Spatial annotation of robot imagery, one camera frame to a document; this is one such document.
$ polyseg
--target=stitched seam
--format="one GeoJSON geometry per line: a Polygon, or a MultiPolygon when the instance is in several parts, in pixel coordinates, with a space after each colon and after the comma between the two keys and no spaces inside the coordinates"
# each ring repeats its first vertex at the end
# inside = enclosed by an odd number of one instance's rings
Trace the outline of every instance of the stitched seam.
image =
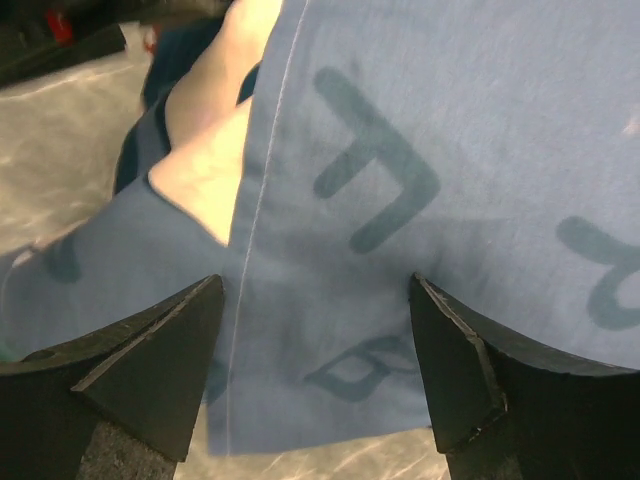
{"type": "Polygon", "coordinates": [[[253,217],[253,224],[251,225],[251,233],[249,234],[249,246],[247,247],[247,255],[244,259],[244,266],[242,268],[242,276],[240,277],[240,288],[238,291],[238,304],[236,306],[236,314],[233,326],[233,336],[231,337],[231,351],[229,353],[229,368],[227,369],[227,455],[231,454],[231,371],[233,369],[233,358],[235,356],[236,337],[238,333],[238,323],[240,322],[240,305],[242,304],[242,296],[244,294],[244,282],[247,276],[247,270],[249,266],[249,257],[251,256],[251,250],[253,248],[253,237],[255,235],[256,226],[258,224],[258,217],[260,216],[260,208],[262,207],[262,200],[264,197],[264,191],[269,177],[269,166],[273,155],[273,144],[276,128],[278,127],[278,121],[280,120],[280,109],[282,107],[282,97],[284,89],[289,79],[289,68],[291,67],[291,60],[293,53],[295,52],[296,45],[298,43],[298,37],[300,35],[300,29],[304,20],[307,8],[311,0],[305,0],[302,13],[298,19],[298,25],[296,31],[293,34],[293,41],[291,42],[291,49],[289,50],[289,58],[287,58],[287,64],[284,67],[284,74],[282,75],[282,83],[280,84],[280,93],[278,94],[278,103],[276,104],[276,112],[273,118],[273,126],[271,127],[271,134],[269,137],[269,146],[267,147],[267,159],[264,164],[264,176],[262,178],[262,184],[260,185],[260,193],[258,195],[258,204],[256,206],[256,213],[253,217]]]}

